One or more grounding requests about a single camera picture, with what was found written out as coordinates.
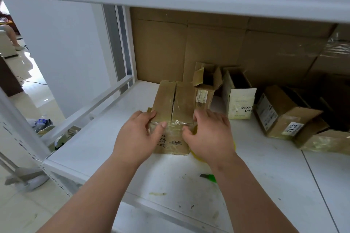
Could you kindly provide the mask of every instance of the forearm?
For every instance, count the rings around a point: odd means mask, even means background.
[[[298,232],[257,182],[243,160],[212,168],[235,233]]]
[[[110,156],[38,233],[110,232],[136,170]]]

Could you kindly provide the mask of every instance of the person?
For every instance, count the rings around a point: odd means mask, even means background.
[[[18,44],[16,33],[13,30],[13,28],[11,28],[10,26],[8,26],[6,24],[2,24],[2,25],[0,25],[0,31],[5,31],[6,32],[7,37],[12,42],[13,47],[15,47],[16,51],[21,51],[21,50],[25,49],[24,46]]]
[[[151,156],[167,125],[151,135],[146,125],[156,112],[137,111],[120,129],[111,156],[44,224],[38,233],[111,232],[120,201],[138,167]],[[297,233],[234,150],[230,121],[224,114],[195,110],[195,135],[183,138],[212,169],[225,199],[235,233]]]

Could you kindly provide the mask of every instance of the person's leg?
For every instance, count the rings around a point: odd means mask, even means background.
[[[20,50],[24,50],[25,47],[24,46],[21,46],[18,44],[17,42],[17,37],[16,37],[16,33],[15,31],[13,30],[13,28],[11,28],[10,26],[6,25],[6,24],[3,24],[3,25],[0,25],[0,30],[3,30],[6,32],[6,35],[7,37],[10,39],[10,41],[13,43],[13,46],[15,47],[15,49],[17,51],[20,51]]]

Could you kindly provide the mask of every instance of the tile floor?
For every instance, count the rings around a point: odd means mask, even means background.
[[[19,51],[19,56],[5,61],[15,74],[27,81],[46,84],[34,59],[27,50]],[[49,87],[31,82],[23,82],[24,92],[10,99],[26,118],[48,116],[54,124],[64,120]],[[20,167],[34,167],[31,157],[17,144],[11,144],[5,135],[0,134],[0,151]],[[68,196],[48,180],[32,192],[17,192],[15,187],[5,186],[8,173],[0,167],[0,232],[32,233],[36,232],[61,206]]]

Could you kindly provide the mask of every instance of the shoe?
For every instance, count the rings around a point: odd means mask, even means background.
[[[22,45],[19,45],[19,46],[14,46],[14,47],[15,47],[16,51],[22,51],[22,50],[24,50],[24,49],[25,49],[25,47],[24,47],[24,46],[22,46]]]

